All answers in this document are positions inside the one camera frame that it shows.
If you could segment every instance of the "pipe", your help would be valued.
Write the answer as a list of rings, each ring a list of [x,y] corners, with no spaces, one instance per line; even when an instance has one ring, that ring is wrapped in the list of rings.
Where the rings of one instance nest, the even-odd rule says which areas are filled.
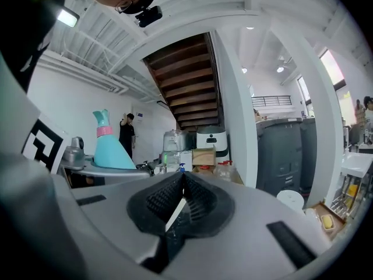
[[[64,46],[65,46],[65,50],[66,50],[67,52],[69,52],[70,54],[72,54],[72,55],[78,57],[79,59],[85,61],[86,63],[89,63],[89,64],[92,65],[93,67],[95,67],[95,68],[97,68],[97,69],[99,69],[99,70],[105,72],[105,73],[107,74],[107,76],[109,76],[110,78],[116,78],[116,79],[119,79],[121,82],[126,83],[127,85],[136,88],[137,91],[140,91],[143,95],[146,95],[146,96],[148,96],[149,98],[152,99],[152,95],[153,95],[153,93],[151,93],[151,92],[147,92],[147,88],[145,88],[145,87],[143,87],[141,84],[139,84],[139,81],[137,81],[135,78],[133,78],[132,81],[129,81],[129,80],[126,80],[125,78],[122,78],[122,77],[120,77],[120,76],[118,76],[118,75],[111,74],[111,73],[109,73],[110,70],[107,72],[107,71],[103,70],[102,68],[98,67],[97,65],[94,65],[93,63],[89,62],[88,60],[86,60],[86,59],[80,57],[79,55],[77,55],[77,54],[75,54],[74,52],[72,52],[72,51],[70,51],[69,49],[67,49],[67,46],[66,46],[66,42],[65,42],[65,41],[64,41]]]
[[[127,90],[122,89],[122,90],[120,90],[119,92],[117,92],[117,94],[120,96],[121,94],[125,93],[126,91],[127,91]]]
[[[82,36],[84,36],[85,38],[93,41],[95,44],[97,44],[98,46],[100,46],[103,50],[106,50],[108,51],[109,53],[111,53],[112,55],[116,56],[116,57],[120,57],[117,53],[111,51],[108,47],[105,47],[103,44],[101,44],[99,41],[95,40],[93,37],[89,36],[88,34],[86,34],[85,32],[81,31],[81,30],[78,30],[78,31],[75,31],[75,33],[78,33]]]
[[[81,69],[83,71],[86,71],[89,74],[91,74],[93,76],[96,76],[97,78],[105,80],[106,82],[109,82],[109,83],[113,84],[114,86],[121,87],[121,88],[125,87],[128,90],[129,87],[127,87],[127,86],[125,86],[122,83],[120,83],[120,82],[117,81],[117,80],[119,80],[119,81],[125,83],[126,85],[134,88],[137,92],[139,92],[139,93],[147,96],[148,98],[154,99],[154,94],[151,94],[151,93],[147,92],[145,89],[142,89],[142,86],[140,87],[140,86],[132,83],[131,81],[128,81],[128,80],[126,80],[126,79],[124,79],[124,78],[122,78],[120,76],[113,75],[113,76],[111,76],[111,78],[109,78],[108,76],[105,76],[105,75],[103,75],[103,74],[101,74],[101,73],[99,73],[97,71],[94,71],[93,69],[90,69],[90,68],[88,68],[88,67],[86,67],[86,66],[84,66],[82,64],[79,64],[79,63],[77,63],[77,62],[75,62],[75,61],[73,61],[73,60],[71,60],[69,58],[61,56],[58,53],[52,52],[50,50],[45,51],[44,54],[42,55],[42,57],[44,57],[44,56],[48,56],[48,57],[53,58],[53,59],[55,59],[57,61],[62,61],[62,62],[66,63],[66,64],[69,64],[69,65],[71,65],[73,67],[76,67],[76,68],[79,68],[79,69]]]
[[[107,88],[104,87],[104,86],[101,85],[101,84],[97,84],[97,83],[93,82],[92,80],[88,80],[88,79],[86,79],[86,78],[84,78],[84,77],[81,77],[81,76],[76,76],[76,75],[74,75],[74,74],[72,74],[72,73],[69,73],[69,72],[67,72],[67,71],[64,71],[62,68],[54,67],[54,66],[52,66],[52,65],[50,65],[50,64],[45,64],[45,63],[42,63],[42,62],[39,62],[39,63],[37,64],[37,66],[38,66],[38,67],[42,67],[42,68],[46,68],[46,69],[50,69],[50,70],[52,70],[52,71],[56,71],[56,72],[62,72],[62,73],[66,74],[66,75],[68,75],[68,76],[70,76],[70,77],[73,77],[73,78],[75,78],[75,79],[80,79],[80,80],[82,80],[83,82],[90,83],[90,84],[92,84],[92,85],[94,85],[94,86],[97,86],[97,87],[99,87],[99,88],[101,88],[101,89],[107,90]]]
[[[48,55],[44,55],[44,54],[43,54],[43,55],[40,57],[40,59],[41,59],[41,60],[44,60],[44,61],[46,61],[46,62],[49,62],[49,63],[55,64],[55,65],[59,65],[60,67],[63,67],[63,68],[69,69],[69,70],[74,71],[74,72],[76,72],[76,73],[78,73],[78,74],[84,73],[84,72],[82,72],[81,70],[75,68],[74,66],[71,66],[70,64],[65,63],[64,61],[59,61],[59,60],[55,59],[54,57],[50,57],[50,56],[48,56]],[[105,83],[105,84],[107,84],[107,85],[109,85],[109,86],[112,86],[112,87],[118,87],[114,82],[110,82],[110,81],[108,81],[108,80],[105,80],[105,79],[103,79],[103,78],[99,78],[99,77],[94,76],[94,75],[92,75],[92,74],[90,74],[89,77],[92,78],[92,79],[95,79],[95,80],[98,81],[98,82]]]
[[[54,58],[57,61],[62,61],[62,62],[66,63],[66,64],[69,64],[73,67],[79,68],[80,70],[83,70],[83,71],[85,71],[85,72],[87,72],[87,73],[89,73],[89,74],[91,74],[91,75],[93,75],[97,78],[100,78],[100,79],[105,80],[109,83],[112,83],[114,86],[118,86],[118,87],[121,87],[121,88],[128,88],[127,86],[119,83],[115,79],[111,79],[111,78],[109,78],[109,77],[107,77],[107,76],[105,76],[105,75],[103,75],[99,72],[94,71],[93,69],[90,69],[90,68],[88,68],[88,67],[86,67],[82,64],[79,64],[75,61],[72,61],[71,59],[68,59],[64,56],[61,56],[56,52],[52,52],[52,51],[47,50],[47,51],[44,52],[43,56],[45,56],[45,55],[50,57],[50,58]]]

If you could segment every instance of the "teal vase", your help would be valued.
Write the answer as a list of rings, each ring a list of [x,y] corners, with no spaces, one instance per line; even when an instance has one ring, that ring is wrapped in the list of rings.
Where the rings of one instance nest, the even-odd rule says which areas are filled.
[[[105,168],[136,169],[126,150],[112,133],[108,110],[95,111],[93,114],[98,123],[95,164]]]

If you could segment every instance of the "camera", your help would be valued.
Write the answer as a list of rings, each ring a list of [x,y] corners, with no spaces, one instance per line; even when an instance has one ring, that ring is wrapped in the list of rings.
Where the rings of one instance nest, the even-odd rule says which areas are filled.
[[[142,13],[135,16],[137,20],[139,21],[139,26],[141,28],[146,27],[147,25],[155,22],[156,20],[159,20],[162,18],[162,10],[159,6],[154,6],[152,8],[145,9]]]

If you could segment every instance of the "man in black shirt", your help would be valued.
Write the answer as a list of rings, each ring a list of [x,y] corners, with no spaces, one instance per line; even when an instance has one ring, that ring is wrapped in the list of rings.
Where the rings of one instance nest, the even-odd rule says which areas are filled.
[[[118,12],[139,13],[153,0],[96,0]],[[0,0],[0,51],[9,69],[27,91],[36,63],[47,49],[64,0]]]
[[[121,133],[119,135],[119,142],[122,143],[124,149],[127,151],[130,158],[132,158],[132,148],[135,148],[135,130],[132,126],[133,114],[129,113],[123,115],[123,119],[120,123]]]

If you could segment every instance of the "wooden stairs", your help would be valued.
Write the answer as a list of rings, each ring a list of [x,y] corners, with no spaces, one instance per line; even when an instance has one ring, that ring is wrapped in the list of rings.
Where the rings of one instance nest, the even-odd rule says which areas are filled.
[[[181,130],[224,124],[209,34],[168,45],[144,62]]]

